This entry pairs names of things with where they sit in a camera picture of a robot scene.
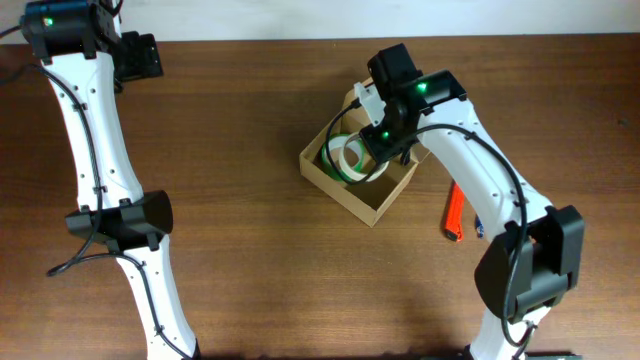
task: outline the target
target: white tape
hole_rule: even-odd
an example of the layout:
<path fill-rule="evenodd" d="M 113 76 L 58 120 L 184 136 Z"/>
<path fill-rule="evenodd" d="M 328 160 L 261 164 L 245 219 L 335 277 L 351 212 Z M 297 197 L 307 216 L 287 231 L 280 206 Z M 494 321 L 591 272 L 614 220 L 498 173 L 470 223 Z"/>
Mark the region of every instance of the white tape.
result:
<path fill-rule="evenodd" d="M 359 132 L 355 132 L 351 135 L 349 135 L 349 137 L 346 140 L 346 145 L 348 146 L 349 143 L 351 141 L 354 141 L 356 138 L 360 137 L 360 133 Z M 353 168 L 351 168 L 351 166 L 349 166 L 349 163 L 347 162 L 347 159 L 345 157 L 344 154 L 344 149 L 346 146 L 343 146 L 342 148 L 340 148 L 340 156 L 338 157 L 338 161 L 340 162 L 340 169 L 347 174 L 348 177 L 350 177 L 351 179 L 355 180 L 355 181 L 359 181 L 364 179 L 365 176 L 367 176 L 367 174 L 363 174 L 361 172 L 355 171 Z M 382 175 L 382 173 L 385 172 L 385 170 L 387 170 L 387 167 L 389 167 L 389 162 L 387 161 L 386 163 L 382 164 L 382 166 L 380 166 L 380 168 L 378 170 L 376 170 L 375 173 L 373 173 L 373 175 L 371 175 L 371 177 L 369 179 L 367 179 L 367 182 L 371 182 L 377 178 L 380 177 L 380 175 Z"/>
<path fill-rule="evenodd" d="M 353 141 L 349 144 L 347 144 L 347 139 L 349 138 L 348 135 L 333 135 L 330 139 L 329 139 L 329 153 L 331 153 L 333 150 L 336 149 L 344 149 L 345 145 L 346 147 L 348 147 L 349 149 L 351 149 L 351 151 L 353 151 L 356 156 L 358 156 L 358 163 L 354 166 L 354 168 L 356 170 L 360 170 L 362 168 L 362 164 L 364 162 L 364 145 L 362 145 L 362 141 Z M 334 180 L 341 180 L 340 176 L 338 175 L 338 173 L 333 169 L 333 167 L 331 166 L 331 163 L 329 162 L 329 159 L 327 158 L 327 150 L 325 149 L 324 146 L 322 146 L 322 163 L 324 165 L 325 168 L 325 173 L 327 175 L 329 175 L 332 179 Z M 349 177 L 344 171 L 341 171 L 342 175 Z"/>

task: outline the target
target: wooden table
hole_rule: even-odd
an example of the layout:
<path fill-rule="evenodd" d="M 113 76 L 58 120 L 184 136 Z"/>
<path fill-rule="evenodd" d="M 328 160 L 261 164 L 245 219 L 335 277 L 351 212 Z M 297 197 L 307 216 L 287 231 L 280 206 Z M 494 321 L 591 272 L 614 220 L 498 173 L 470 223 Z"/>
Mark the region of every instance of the wooden table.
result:
<path fill-rule="evenodd" d="M 450 69 L 516 168 L 586 219 L 579 287 L 530 349 L 637 358 L 640 35 L 160 44 L 165 76 L 126 84 L 117 103 L 140 182 L 171 196 L 173 272 L 203 353 L 438 353 L 478 331 L 487 244 L 470 206 L 467 239 L 441 235 L 450 177 L 437 159 L 374 229 L 299 173 L 369 58 L 400 41 L 426 72 Z M 0 63 L 29 53 L 3 46 Z M 0 122 L 0 357 L 143 359 L 114 261 L 44 276 L 81 244 L 63 220 L 75 171 L 45 79 L 0 88 Z"/>

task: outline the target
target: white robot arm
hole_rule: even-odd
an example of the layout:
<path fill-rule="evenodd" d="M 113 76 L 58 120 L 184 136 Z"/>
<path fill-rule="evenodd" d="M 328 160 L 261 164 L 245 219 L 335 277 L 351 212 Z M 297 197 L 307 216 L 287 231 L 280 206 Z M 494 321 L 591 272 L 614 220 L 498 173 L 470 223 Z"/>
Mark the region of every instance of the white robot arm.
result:
<path fill-rule="evenodd" d="M 197 340 L 171 271 L 169 198 L 162 191 L 143 193 L 127 156 L 115 103 L 114 79 L 121 83 L 162 75 L 159 55 L 152 35 L 120 32 L 119 7 L 110 3 L 34 2 L 27 4 L 21 20 L 23 35 L 42 61 L 40 72 L 50 78 L 57 95 L 71 143 L 78 211 L 67 216 L 67 225 L 74 235 L 106 245 L 109 257 L 124 270 L 142 320 L 148 359 L 197 359 Z M 70 263 L 83 261 L 74 258 Z"/>
<path fill-rule="evenodd" d="M 431 150 L 469 199 L 491 243 L 475 273 L 488 308 L 465 358 L 524 359 L 540 320 L 577 284 L 580 214 L 572 206 L 556 210 L 513 168 L 450 72 L 423 76 L 402 44 L 371 59 L 369 72 L 374 83 L 355 85 L 358 100 L 350 108 L 363 106 L 369 115 L 360 137 L 377 165 L 398 155 L 407 159 L 418 142 Z"/>

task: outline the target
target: orange object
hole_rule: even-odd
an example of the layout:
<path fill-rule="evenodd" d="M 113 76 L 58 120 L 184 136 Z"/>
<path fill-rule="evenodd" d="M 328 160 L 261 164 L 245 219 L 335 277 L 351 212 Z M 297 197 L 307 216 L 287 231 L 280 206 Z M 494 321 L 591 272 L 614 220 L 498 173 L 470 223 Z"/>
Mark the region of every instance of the orange object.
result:
<path fill-rule="evenodd" d="M 449 200 L 449 208 L 447 209 L 447 220 L 444 224 L 444 233 L 453 241 L 462 241 L 464 234 L 462 233 L 462 207 L 464 206 L 464 193 L 458 186 L 453 183 L 451 188 L 451 199 Z"/>

